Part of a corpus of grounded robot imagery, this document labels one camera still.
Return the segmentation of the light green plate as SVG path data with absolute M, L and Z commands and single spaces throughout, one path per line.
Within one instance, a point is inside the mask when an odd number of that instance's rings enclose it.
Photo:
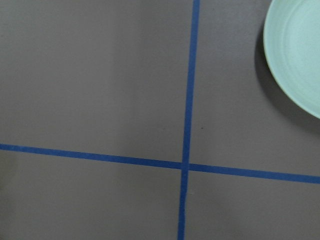
M 263 27 L 272 76 L 297 106 L 320 116 L 320 2 L 273 0 Z

